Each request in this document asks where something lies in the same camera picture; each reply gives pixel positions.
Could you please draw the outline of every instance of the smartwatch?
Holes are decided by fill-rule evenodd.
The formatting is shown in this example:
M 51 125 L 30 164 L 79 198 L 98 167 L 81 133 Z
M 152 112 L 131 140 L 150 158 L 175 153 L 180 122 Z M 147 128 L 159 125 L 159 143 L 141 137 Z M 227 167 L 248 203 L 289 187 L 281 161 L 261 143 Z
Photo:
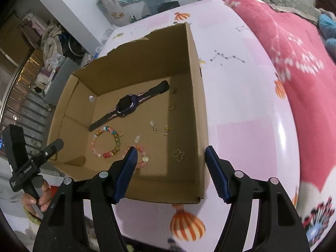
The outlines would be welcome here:
M 139 94 L 139 95 L 126 95 L 121 98 L 117 104 L 117 106 L 109 113 L 104 115 L 101 119 L 97 120 L 96 122 L 92 123 L 89 127 L 89 131 L 92 132 L 93 130 L 97 129 L 101 125 L 104 125 L 106 122 L 110 121 L 116 117 L 125 117 L 130 113 L 133 113 L 139 104 L 145 102 L 146 100 L 162 94 L 169 90 L 169 84 L 166 80 L 161 82 L 159 85 Z

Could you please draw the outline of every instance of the hand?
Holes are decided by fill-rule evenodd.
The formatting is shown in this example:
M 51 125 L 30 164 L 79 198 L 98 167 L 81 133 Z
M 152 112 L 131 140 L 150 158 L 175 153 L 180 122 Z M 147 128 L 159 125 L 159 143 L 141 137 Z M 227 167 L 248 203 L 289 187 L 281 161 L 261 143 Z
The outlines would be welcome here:
M 43 180 L 42 191 L 43 191 L 43 195 L 39 199 L 38 204 L 41 206 L 41 211 L 45 212 L 51 202 L 51 189 L 46 180 Z M 21 202 L 26 210 L 28 210 L 34 216 L 38 217 L 36 211 L 34 210 L 32 206 L 36 204 L 36 200 L 33 196 L 25 193 L 21 199 Z

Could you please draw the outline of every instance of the multicolored beaded bracelet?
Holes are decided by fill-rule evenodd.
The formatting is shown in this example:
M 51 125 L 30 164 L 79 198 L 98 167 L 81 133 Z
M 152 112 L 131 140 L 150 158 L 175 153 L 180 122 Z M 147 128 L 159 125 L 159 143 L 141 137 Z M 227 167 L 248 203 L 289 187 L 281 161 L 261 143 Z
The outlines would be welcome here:
M 114 149 L 111 150 L 111 151 L 108 151 L 108 152 L 106 152 L 106 153 L 104 153 L 104 154 L 99 154 L 99 153 L 96 152 L 96 149 L 95 149 L 94 145 L 95 145 L 95 142 L 96 142 L 96 138 L 97 138 L 98 136 L 100 136 L 100 135 L 101 135 L 103 132 L 105 132 L 105 131 L 110 132 L 110 133 L 114 136 L 114 139 L 115 139 L 115 141 L 116 141 L 116 143 L 115 143 L 116 146 L 115 146 Z M 109 158 L 109 157 L 111 157 L 112 155 L 116 155 L 117 152 L 120 150 L 120 145 L 121 145 L 121 143 L 120 143 L 120 138 L 119 138 L 119 135 L 118 135 L 117 131 L 114 130 L 113 128 L 109 127 L 109 126 L 103 127 L 103 128 L 101 128 L 100 130 L 98 130 L 98 131 L 93 135 L 93 139 L 92 139 L 92 142 L 91 142 L 92 152 L 93 152 L 93 154 L 94 154 L 95 156 L 97 156 L 98 158 Z
M 128 147 L 126 148 L 126 150 L 123 151 L 122 158 L 125 157 L 125 155 L 127 154 L 127 152 L 128 152 L 128 150 L 129 150 L 130 147 L 131 147 L 131 146 L 128 146 Z M 138 144 L 136 144 L 134 147 L 135 147 L 138 151 L 140 151 L 140 152 L 141 152 L 141 155 L 142 155 L 142 161 L 140 161 L 140 162 L 137 163 L 137 169 L 143 168 L 144 166 L 148 165 L 147 162 L 148 162 L 149 158 L 148 158 L 148 156 L 147 156 L 147 153 L 144 151 L 144 148 L 141 147 L 141 146 L 138 145 Z

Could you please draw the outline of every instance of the watch screen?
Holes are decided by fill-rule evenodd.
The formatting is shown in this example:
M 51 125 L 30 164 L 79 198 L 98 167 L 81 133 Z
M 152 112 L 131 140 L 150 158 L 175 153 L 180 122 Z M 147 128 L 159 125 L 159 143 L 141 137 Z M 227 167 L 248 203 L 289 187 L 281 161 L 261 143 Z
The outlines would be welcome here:
M 121 113 L 125 109 L 130 108 L 131 105 L 132 105 L 131 96 L 124 96 L 118 102 L 118 112 Z

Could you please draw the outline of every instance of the plastic bottle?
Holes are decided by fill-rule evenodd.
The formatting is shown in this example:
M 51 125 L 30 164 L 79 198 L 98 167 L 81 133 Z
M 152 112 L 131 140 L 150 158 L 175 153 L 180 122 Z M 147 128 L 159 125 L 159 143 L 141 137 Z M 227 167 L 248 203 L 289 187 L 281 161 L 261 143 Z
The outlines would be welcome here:
M 152 15 L 157 14 L 158 7 L 165 2 L 165 0 L 145 0 L 149 11 Z

